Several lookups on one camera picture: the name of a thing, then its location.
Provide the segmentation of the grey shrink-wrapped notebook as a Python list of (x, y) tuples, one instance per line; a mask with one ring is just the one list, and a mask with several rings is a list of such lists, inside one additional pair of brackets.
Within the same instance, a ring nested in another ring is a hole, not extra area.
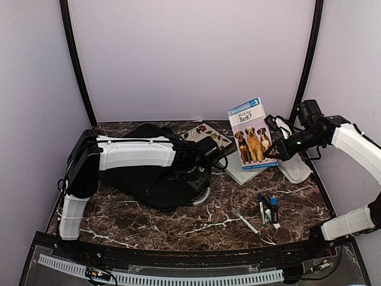
[(243, 185), (250, 181), (261, 172), (265, 171), (265, 168), (243, 170), (241, 166), (241, 158), (237, 151), (227, 156), (228, 165), (225, 171), (239, 184)]

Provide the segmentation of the black student bag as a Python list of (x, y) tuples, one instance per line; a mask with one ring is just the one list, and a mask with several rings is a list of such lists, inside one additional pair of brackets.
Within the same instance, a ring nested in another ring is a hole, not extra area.
[(99, 136), (99, 175), (119, 191), (162, 211), (191, 206), (210, 187), (214, 161), (208, 159), (207, 180), (195, 192), (176, 172), (176, 147), (187, 141), (169, 128), (144, 123), (124, 138)]

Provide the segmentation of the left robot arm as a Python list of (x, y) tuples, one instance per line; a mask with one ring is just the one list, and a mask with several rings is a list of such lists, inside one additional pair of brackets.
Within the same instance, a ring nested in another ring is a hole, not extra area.
[(216, 147), (212, 139), (187, 141), (150, 124), (139, 126), (125, 138), (84, 131), (57, 183), (64, 197), (58, 227), (61, 251), (71, 260), (84, 255), (83, 245), (76, 240), (85, 207), (100, 180), (149, 207), (173, 210), (192, 204), (208, 188)]

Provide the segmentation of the dog picture book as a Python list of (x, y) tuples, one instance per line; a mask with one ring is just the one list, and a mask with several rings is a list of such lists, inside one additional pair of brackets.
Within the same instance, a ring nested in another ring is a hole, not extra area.
[(277, 166), (265, 152), (272, 145), (261, 98), (254, 98), (227, 111), (243, 170)]

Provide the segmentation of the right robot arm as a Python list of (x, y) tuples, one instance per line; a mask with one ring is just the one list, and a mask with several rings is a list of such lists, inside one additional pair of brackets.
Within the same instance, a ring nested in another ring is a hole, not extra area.
[(267, 155), (312, 162), (338, 211), (304, 244), (307, 257), (319, 257), (327, 241), (380, 229), (380, 147), (360, 128), (338, 115), (314, 115), (297, 128), (281, 116), (268, 115), (265, 123), (274, 136)]

